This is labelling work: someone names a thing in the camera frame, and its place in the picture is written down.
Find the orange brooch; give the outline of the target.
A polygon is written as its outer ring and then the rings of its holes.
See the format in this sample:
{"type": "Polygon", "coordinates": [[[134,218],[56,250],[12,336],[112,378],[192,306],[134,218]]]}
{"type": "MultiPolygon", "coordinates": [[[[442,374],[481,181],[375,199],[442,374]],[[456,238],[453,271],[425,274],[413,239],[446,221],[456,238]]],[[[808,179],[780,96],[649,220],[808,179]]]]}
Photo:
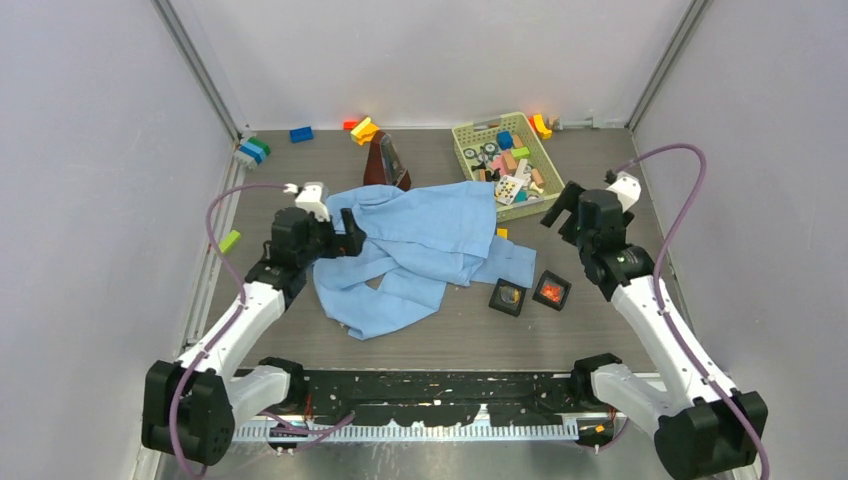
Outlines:
{"type": "Polygon", "coordinates": [[[540,290],[541,295],[547,300],[559,303],[563,295],[563,287],[557,283],[546,282],[540,290]]]}

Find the black square frame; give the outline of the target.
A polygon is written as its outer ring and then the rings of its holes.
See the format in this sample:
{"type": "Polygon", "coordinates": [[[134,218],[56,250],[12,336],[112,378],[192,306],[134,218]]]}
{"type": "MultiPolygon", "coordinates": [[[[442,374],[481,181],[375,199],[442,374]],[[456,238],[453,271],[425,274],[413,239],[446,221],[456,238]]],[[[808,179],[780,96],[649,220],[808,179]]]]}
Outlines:
{"type": "Polygon", "coordinates": [[[556,311],[562,311],[569,297],[572,284],[556,275],[550,270],[545,270],[539,277],[532,299],[556,311]]]}
{"type": "Polygon", "coordinates": [[[523,308],[526,292],[525,287],[499,278],[495,283],[488,306],[499,312],[518,317],[523,308]]]}

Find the light blue shirt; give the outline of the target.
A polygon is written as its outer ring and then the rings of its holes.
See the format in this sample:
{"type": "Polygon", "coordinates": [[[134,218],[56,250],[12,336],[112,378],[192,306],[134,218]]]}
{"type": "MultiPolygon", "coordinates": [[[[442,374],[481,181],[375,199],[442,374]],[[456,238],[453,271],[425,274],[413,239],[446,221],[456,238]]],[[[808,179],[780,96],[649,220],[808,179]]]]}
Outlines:
{"type": "Polygon", "coordinates": [[[348,208],[366,234],[359,255],[320,259],[313,267],[324,313],[358,340],[436,313],[450,284],[533,284],[536,252],[497,235],[491,183],[409,191],[370,185],[331,195],[326,204],[336,228],[348,208]]]}

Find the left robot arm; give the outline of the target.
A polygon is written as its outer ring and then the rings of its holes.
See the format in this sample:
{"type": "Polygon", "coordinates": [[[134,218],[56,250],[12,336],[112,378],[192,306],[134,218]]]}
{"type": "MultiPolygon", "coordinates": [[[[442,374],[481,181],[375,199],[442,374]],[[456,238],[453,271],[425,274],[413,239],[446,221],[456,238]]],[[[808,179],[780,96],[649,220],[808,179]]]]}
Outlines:
{"type": "Polygon", "coordinates": [[[213,466],[236,430],[276,407],[298,412],[308,383],[301,364],[267,357],[244,376],[237,371],[262,334],[291,307],[318,259],[355,257],[366,233],[349,208],[340,222],[298,207],[276,212],[262,257],[248,271],[225,314],[178,359],[159,360],[145,378],[143,446],[213,466]]]}

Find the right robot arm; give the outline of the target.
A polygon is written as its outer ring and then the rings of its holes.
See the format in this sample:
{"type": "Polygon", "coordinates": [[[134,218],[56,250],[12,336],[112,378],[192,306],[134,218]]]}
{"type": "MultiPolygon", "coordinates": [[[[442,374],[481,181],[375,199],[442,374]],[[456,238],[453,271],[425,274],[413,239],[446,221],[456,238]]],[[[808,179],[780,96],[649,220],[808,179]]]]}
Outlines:
{"type": "Polygon", "coordinates": [[[569,182],[543,216],[550,227],[569,214],[558,233],[576,247],[586,277],[627,321],[664,387],[635,375],[614,354],[575,361],[568,380],[584,410],[608,405],[653,439],[674,479],[699,479],[759,460],[768,407],[756,391],[741,392],[697,343],[669,297],[655,263],[626,239],[630,206],[641,188],[621,178],[605,189],[569,182]]]}

